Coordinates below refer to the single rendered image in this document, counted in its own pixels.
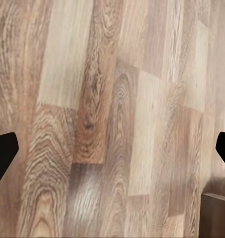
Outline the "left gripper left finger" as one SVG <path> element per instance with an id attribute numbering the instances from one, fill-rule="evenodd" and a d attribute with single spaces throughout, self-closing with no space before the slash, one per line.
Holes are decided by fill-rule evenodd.
<path id="1" fill-rule="evenodd" d="M 19 151 L 15 132 L 0 135 L 0 180 Z"/>

